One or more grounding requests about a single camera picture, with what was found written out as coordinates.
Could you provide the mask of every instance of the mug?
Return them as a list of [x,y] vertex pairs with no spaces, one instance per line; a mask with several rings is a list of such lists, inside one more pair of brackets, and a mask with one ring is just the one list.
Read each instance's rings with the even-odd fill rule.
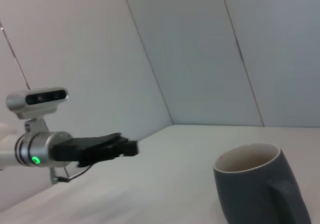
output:
[[311,224],[282,150],[255,143],[221,155],[213,167],[228,224]]

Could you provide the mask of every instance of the cable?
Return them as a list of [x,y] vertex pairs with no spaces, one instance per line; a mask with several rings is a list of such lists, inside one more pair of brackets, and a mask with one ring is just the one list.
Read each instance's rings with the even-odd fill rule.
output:
[[63,169],[64,169],[64,172],[65,172],[65,174],[66,174],[66,177],[69,178],[70,176],[69,176],[69,173],[68,173],[68,171],[67,171],[67,168],[64,167]]
[[92,168],[93,165],[88,166],[84,171],[80,172],[79,174],[76,174],[70,178],[67,177],[63,177],[63,176],[57,176],[57,180],[60,183],[69,183],[70,181],[72,181],[73,179],[76,179],[80,176],[82,176],[83,174],[85,174],[87,171],[89,171],[90,168]]
[[2,25],[1,21],[0,21],[0,28],[1,28],[1,31],[3,32],[3,35],[4,35],[5,40],[6,40],[6,43],[8,44],[8,46],[9,46],[9,48],[10,48],[10,51],[11,51],[11,53],[12,53],[12,56],[13,56],[14,60],[15,60],[15,63],[16,63],[16,64],[18,65],[18,67],[19,67],[19,70],[20,70],[20,72],[21,72],[21,74],[22,74],[22,77],[23,77],[23,79],[24,79],[24,81],[25,81],[25,85],[26,85],[26,87],[28,88],[28,90],[30,90],[29,83],[27,82],[26,76],[25,76],[24,72],[22,71],[22,68],[21,68],[21,65],[20,65],[20,63],[19,63],[19,61],[18,61],[18,58],[17,58],[17,56],[16,56],[16,53],[15,53],[15,51],[14,51],[14,49],[13,49],[13,47],[12,47],[10,41],[9,41],[9,38],[8,38],[8,36],[7,36],[7,33],[6,33],[5,29],[4,29],[4,26]]

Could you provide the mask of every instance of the white backdrop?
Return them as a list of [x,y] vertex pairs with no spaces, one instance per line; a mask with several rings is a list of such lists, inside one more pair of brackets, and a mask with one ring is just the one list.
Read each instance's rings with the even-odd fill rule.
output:
[[175,124],[261,126],[224,0],[128,0]]
[[226,0],[262,118],[320,127],[320,0]]

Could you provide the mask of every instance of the white tabletop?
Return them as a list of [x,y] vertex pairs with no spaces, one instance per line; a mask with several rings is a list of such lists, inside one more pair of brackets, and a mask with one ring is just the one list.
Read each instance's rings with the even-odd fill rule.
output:
[[231,148],[274,143],[286,155],[312,223],[320,222],[320,129],[174,125],[140,154],[95,165],[0,213],[1,224],[227,224],[213,175]]

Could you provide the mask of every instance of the white wall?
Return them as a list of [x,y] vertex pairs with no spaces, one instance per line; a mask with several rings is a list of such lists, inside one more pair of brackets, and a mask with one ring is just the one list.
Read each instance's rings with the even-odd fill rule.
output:
[[128,0],[176,124],[261,126],[224,0]]
[[[0,0],[0,20],[30,87],[69,90],[69,100],[46,118],[51,131],[74,137],[122,132],[142,139],[172,124],[126,0]],[[0,41],[2,53],[6,43]],[[2,100],[26,86],[13,59],[0,58]],[[23,124],[10,121],[15,116],[6,113],[2,122]],[[37,172],[36,186],[26,177],[33,172],[26,172],[19,183],[22,174],[8,172],[6,182],[14,183],[10,190],[16,195],[8,193],[6,203],[0,172],[0,210],[48,187],[46,171]]]
[[320,0],[226,0],[266,126],[320,127]]

